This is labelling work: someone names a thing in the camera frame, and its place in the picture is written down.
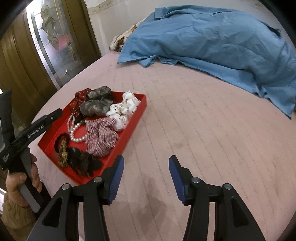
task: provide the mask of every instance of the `black scrunchie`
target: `black scrunchie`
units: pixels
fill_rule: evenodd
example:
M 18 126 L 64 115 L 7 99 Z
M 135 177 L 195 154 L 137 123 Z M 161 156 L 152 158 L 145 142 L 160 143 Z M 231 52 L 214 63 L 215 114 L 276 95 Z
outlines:
M 66 140 L 67 146 L 70 142 L 70 136 L 67 133 L 59 135 L 54 143 L 54 150 L 57 153 L 59 153 L 60 141 L 63 139 Z M 67 147 L 66 150 L 68 152 L 67 163 L 77 175 L 80 171 L 82 176 L 93 176 L 93 171 L 99 170 L 102 166 L 101 160 L 95 158 L 92 154 L 75 147 Z

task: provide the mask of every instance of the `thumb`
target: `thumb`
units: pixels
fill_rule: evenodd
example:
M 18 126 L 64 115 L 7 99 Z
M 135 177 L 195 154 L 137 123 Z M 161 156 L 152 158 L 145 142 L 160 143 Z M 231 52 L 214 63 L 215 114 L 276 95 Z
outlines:
M 22 172 L 9 173 L 6 179 L 6 188 L 8 192 L 17 190 L 17 186 L 24 183 L 27 175 Z

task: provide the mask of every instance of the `black handle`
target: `black handle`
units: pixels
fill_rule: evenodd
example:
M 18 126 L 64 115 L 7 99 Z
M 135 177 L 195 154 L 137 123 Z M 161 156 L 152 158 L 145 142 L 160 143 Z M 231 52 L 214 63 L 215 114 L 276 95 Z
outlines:
M 27 175 L 26 181 L 18 186 L 22 196 L 26 199 L 34 213 L 37 213 L 43 204 L 43 198 L 35 187 L 32 185 L 30 178 L 31 172 L 31 155 L 30 149 L 26 148 L 20 156 L 15 157 L 14 163 L 8 168 L 9 172 L 23 172 Z

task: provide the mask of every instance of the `metal screw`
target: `metal screw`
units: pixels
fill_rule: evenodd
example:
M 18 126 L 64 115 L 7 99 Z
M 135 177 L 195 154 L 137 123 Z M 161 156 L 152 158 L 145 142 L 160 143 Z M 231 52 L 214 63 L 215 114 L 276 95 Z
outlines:
M 68 183 L 65 183 L 65 184 L 62 186 L 62 189 L 63 189 L 63 190 L 67 190 L 69 187 L 70 187 L 70 185 L 69 185 Z
M 101 177 L 95 177 L 94 182 L 95 183 L 100 183 L 103 179 Z
M 193 178 L 191 179 L 191 181 L 192 181 L 193 183 L 199 183 L 199 182 L 200 182 L 200 179 L 199 179 L 198 177 L 193 177 Z
M 231 184 L 225 183 L 224 184 L 225 189 L 230 190 L 232 188 Z

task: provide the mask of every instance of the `blue gripper pad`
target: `blue gripper pad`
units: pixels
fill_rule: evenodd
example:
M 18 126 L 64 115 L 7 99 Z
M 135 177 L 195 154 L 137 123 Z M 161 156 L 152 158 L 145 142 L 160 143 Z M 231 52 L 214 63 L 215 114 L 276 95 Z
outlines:
M 185 185 L 182 182 L 180 173 L 174 163 L 173 157 L 171 156 L 168 161 L 168 167 L 170 170 L 170 175 L 172 176 L 172 180 L 178 195 L 179 200 L 185 205 L 186 197 L 185 197 Z
M 116 198 L 116 194 L 118 192 L 118 188 L 119 188 L 119 184 L 121 181 L 121 177 L 122 177 L 122 173 L 123 173 L 123 169 L 124 169 L 124 158 L 123 156 L 120 157 L 117 169 L 114 173 L 113 179 L 110 183 L 110 195 L 108 198 L 108 202 L 111 204 L 115 198 Z

